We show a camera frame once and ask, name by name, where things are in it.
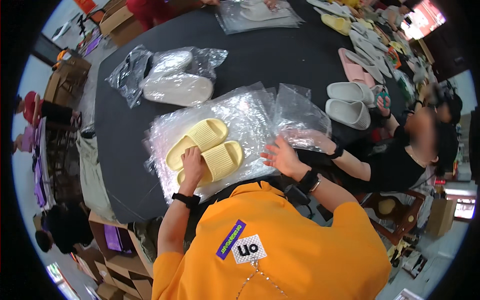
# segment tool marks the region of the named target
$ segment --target green scissors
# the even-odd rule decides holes
[[[392,99],[390,98],[390,95],[387,93],[386,89],[385,89],[385,81],[384,81],[384,85],[382,87],[382,90],[381,92],[379,92],[376,96],[375,96],[375,100],[378,99],[378,97],[382,98],[382,100],[384,101],[384,108],[390,108],[390,105],[392,105]],[[390,103],[388,104],[387,106],[387,100],[386,98],[390,98]]]

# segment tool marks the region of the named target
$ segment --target clear plastic bag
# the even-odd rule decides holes
[[[312,92],[308,88],[280,84],[272,107],[273,131],[282,135],[293,148],[322,152],[311,136],[302,134],[307,130],[316,130],[328,138],[332,136],[332,121],[312,103],[311,97]]]
[[[111,87],[127,99],[130,108],[140,104],[139,97],[142,90],[138,84],[144,79],[148,60],[152,56],[153,52],[148,51],[144,45],[138,45],[105,79]]]
[[[150,101],[194,106],[212,96],[215,67],[228,51],[183,47],[157,52],[148,76],[140,82],[144,98]]]
[[[216,13],[216,18],[225,34],[230,35],[244,31],[274,27],[298,28],[300,22],[305,22],[295,13],[290,4],[283,0],[277,1],[275,8],[270,10],[270,13],[276,15],[286,15],[284,17],[278,17],[264,21],[252,21],[244,17],[245,12],[250,12],[250,10],[244,8],[243,6],[255,5],[259,2],[261,3],[263,1],[221,1]]]
[[[264,103],[272,103],[273,95],[260,83],[251,88],[240,87],[219,98],[200,105],[179,109],[157,117],[146,132],[145,146],[152,157],[145,166],[153,166],[160,179],[165,200],[172,202],[171,195],[178,191],[177,172],[168,168],[165,157],[172,146],[196,123],[207,118],[223,120],[228,127],[225,141],[238,141],[243,148],[243,162],[230,176],[198,188],[195,194],[201,202],[225,187],[248,179],[271,174],[274,168],[263,164],[260,153],[271,141],[271,122]]]

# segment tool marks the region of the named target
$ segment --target hand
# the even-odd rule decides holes
[[[385,102],[387,106],[390,106],[390,97],[385,97]],[[384,107],[384,100],[380,96],[377,97],[377,107],[382,113],[382,116],[388,117],[390,115],[390,109]]]
[[[264,3],[269,9],[273,9],[275,8],[276,0],[264,0]]]
[[[313,144],[320,150],[332,155],[335,152],[336,144],[330,140],[325,134],[313,129],[290,129],[288,136],[295,139],[313,140]]]
[[[269,167],[277,168],[280,172],[296,181],[300,181],[305,174],[312,168],[302,163],[295,150],[281,137],[277,136],[275,145],[267,145],[266,149],[274,154],[260,153],[260,156],[266,158],[264,164]]]
[[[185,172],[185,180],[182,184],[185,182],[186,185],[196,188],[204,175],[204,164],[202,163],[200,149],[198,147],[187,148],[185,153],[181,155],[181,160]]]
[[[201,1],[207,5],[220,5],[220,0],[201,0]]]

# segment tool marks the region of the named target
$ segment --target smartwatch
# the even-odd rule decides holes
[[[312,169],[303,176],[297,187],[302,193],[307,195],[313,192],[320,182],[322,182],[322,175]]]
[[[172,199],[177,199],[178,201],[182,201],[185,203],[188,209],[192,209],[198,205],[200,202],[200,197],[197,195],[193,195],[192,197],[188,197],[182,194],[173,194]]]

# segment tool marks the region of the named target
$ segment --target yellow slide sandal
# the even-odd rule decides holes
[[[237,141],[228,141],[202,153],[208,169],[197,187],[218,181],[235,172],[243,161],[243,149]],[[183,169],[177,175],[178,184],[185,179]]]
[[[185,153],[185,149],[198,146],[203,152],[223,142],[227,135],[228,128],[222,120],[202,120],[190,128],[170,149],[165,157],[165,162],[170,169],[180,170],[183,167],[181,155]]]
[[[352,22],[347,21],[344,18],[336,18],[329,14],[323,14],[321,18],[322,22],[328,27],[333,28],[344,36],[348,36],[350,28],[352,27]]]

